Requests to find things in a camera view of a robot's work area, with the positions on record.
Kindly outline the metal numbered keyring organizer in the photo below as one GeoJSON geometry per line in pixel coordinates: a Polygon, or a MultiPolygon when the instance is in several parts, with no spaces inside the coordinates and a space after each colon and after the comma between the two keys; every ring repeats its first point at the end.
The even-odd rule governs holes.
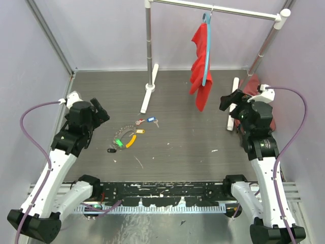
{"type": "Polygon", "coordinates": [[[136,134],[137,127],[135,125],[124,125],[115,133],[113,137],[113,147],[118,150],[130,148],[137,139],[136,134]],[[124,147],[119,147],[115,143],[115,139],[120,139],[124,144],[124,147]]]}

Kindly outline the blue tag key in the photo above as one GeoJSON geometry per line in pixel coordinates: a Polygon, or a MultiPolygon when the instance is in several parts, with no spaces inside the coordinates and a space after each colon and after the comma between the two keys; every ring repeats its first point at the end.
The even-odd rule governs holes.
{"type": "Polygon", "coordinates": [[[153,116],[153,117],[147,118],[147,122],[154,123],[159,128],[158,119],[156,117],[153,116]]]}

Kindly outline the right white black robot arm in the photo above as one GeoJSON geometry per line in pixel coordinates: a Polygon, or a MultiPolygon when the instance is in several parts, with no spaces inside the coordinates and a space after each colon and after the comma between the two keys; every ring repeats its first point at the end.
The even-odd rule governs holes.
{"type": "Polygon", "coordinates": [[[272,135],[271,102],[274,88],[261,85],[258,95],[251,96],[240,89],[220,98],[219,109],[239,121],[238,133],[242,146],[255,171],[260,199],[252,192],[243,175],[227,175],[223,180],[223,195],[237,200],[251,221],[253,243],[299,243],[306,238],[303,227],[296,224],[289,209],[280,170],[277,142],[272,135]]]}

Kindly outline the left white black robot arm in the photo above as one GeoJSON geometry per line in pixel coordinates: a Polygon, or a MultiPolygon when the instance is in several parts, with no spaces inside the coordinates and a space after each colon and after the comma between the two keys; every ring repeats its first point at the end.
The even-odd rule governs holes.
{"type": "Polygon", "coordinates": [[[96,98],[89,102],[66,98],[59,103],[65,104],[69,111],[66,122],[53,138],[51,151],[41,151],[47,165],[30,196],[19,209],[12,209],[7,215],[18,235],[44,243],[55,240],[63,221],[79,204],[87,199],[97,201],[103,192],[98,178],[83,175],[64,196],[56,198],[68,171],[81,151],[89,147],[94,130],[110,119],[96,98]]]}

